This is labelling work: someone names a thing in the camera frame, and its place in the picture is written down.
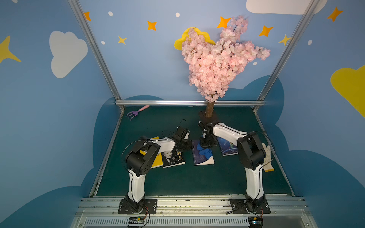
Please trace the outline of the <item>blue little prince book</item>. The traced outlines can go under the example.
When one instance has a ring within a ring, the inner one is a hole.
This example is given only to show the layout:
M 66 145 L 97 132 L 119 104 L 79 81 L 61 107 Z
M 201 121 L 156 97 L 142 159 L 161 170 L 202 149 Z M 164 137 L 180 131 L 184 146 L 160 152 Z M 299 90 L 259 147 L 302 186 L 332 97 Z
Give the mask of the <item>blue little prince book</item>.
M 229 155 L 237 155 L 238 154 L 238 148 L 233 143 L 218 137 L 218 144 L 221 150 L 221 153 L 223 156 L 229 156 Z

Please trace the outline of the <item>black portrait cover book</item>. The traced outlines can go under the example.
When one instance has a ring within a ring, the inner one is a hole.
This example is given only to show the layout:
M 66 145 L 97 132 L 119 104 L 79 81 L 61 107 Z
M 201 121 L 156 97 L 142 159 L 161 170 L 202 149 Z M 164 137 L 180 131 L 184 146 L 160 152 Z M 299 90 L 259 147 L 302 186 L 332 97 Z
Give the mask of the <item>black portrait cover book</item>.
M 183 165 L 186 163 L 185 158 L 183 156 L 183 152 L 177 149 L 173 149 L 169 152 L 162 152 L 162 162 L 163 168 Z

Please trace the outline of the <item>purple book yellow label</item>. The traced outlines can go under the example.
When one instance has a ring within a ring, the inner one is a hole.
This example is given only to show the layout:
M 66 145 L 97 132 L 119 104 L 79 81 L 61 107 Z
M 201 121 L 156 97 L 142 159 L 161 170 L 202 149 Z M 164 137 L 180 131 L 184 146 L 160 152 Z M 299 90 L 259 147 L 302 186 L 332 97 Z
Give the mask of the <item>purple book yellow label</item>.
M 199 151 L 197 149 L 197 144 L 199 142 L 200 142 L 199 140 L 193 140 L 192 141 L 192 144 L 193 144 L 193 159 L 194 159 L 195 166 L 214 164 L 213 156 L 210 159 L 207 160 L 204 156 L 199 155 Z

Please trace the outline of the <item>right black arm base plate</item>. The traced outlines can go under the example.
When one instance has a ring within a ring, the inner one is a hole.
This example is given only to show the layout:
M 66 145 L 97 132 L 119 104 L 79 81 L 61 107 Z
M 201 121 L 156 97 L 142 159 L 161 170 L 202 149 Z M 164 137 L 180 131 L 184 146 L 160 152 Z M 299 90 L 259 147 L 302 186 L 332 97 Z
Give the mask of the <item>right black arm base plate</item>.
M 267 200 L 231 199 L 230 205 L 234 214 L 271 214 Z

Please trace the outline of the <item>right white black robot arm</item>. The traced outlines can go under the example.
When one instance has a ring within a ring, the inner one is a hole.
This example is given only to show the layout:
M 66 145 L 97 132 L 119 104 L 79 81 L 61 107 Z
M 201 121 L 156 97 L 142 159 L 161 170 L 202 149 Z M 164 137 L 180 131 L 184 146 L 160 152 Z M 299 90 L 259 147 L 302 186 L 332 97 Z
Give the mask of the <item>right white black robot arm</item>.
M 246 133 L 228 127 L 223 123 L 199 122 L 202 130 L 200 145 L 202 148 L 212 148 L 217 145 L 218 138 L 222 138 L 238 149 L 240 162 L 245 167 L 247 190 L 246 199 L 259 204 L 264 200 L 262 184 L 262 169 L 266 152 L 259 136 L 255 133 Z

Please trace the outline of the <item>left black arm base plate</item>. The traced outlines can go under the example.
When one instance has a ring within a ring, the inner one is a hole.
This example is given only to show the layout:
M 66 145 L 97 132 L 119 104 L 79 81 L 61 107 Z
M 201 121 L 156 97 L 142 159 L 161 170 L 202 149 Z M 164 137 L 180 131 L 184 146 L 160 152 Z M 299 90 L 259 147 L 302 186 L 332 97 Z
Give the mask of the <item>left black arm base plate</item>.
M 142 199 L 138 203 L 124 198 L 119 203 L 118 214 L 156 214 L 157 199 Z

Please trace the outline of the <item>blue microfibre cloth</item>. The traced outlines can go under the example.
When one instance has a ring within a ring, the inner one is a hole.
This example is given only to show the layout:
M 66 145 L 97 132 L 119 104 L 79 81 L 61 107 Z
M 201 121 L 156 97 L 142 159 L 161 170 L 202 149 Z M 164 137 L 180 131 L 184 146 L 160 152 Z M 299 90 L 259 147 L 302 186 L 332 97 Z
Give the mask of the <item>blue microfibre cloth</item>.
M 197 149 L 199 151 L 199 155 L 204 156 L 207 160 L 213 156 L 212 150 L 210 148 L 203 148 L 200 142 L 197 144 Z

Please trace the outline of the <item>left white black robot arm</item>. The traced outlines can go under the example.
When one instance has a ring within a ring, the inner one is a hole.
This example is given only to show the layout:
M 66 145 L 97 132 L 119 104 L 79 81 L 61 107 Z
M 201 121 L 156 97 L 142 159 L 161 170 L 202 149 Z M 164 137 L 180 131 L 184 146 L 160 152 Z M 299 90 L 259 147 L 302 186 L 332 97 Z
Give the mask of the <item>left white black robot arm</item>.
M 143 206 L 145 191 L 145 176 L 150 171 L 158 154 L 172 151 L 188 151 L 192 148 L 190 139 L 149 139 L 142 136 L 132 147 L 125 158 L 126 168 L 129 173 L 129 191 L 126 199 L 132 204 Z

